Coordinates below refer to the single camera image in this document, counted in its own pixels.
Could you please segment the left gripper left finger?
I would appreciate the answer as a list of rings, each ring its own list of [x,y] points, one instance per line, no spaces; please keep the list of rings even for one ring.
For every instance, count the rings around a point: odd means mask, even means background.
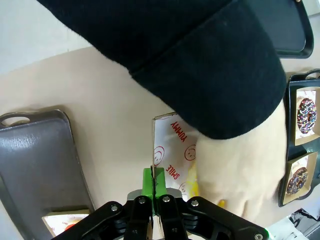
[[[153,196],[153,172],[151,168],[145,168],[142,189],[130,192],[124,205],[109,201],[54,239],[151,240]]]

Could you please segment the person's right hand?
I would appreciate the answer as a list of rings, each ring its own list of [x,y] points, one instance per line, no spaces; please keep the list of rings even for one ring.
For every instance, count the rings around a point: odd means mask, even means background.
[[[285,105],[251,131],[224,140],[199,135],[196,175],[199,194],[244,219],[254,220],[285,174]]]

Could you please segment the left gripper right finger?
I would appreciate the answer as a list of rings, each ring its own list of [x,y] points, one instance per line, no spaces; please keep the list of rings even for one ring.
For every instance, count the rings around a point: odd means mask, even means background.
[[[165,170],[154,169],[154,206],[166,240],[268,240],[268,231],[200,196],[184,201],[179,189],[166,187]]]

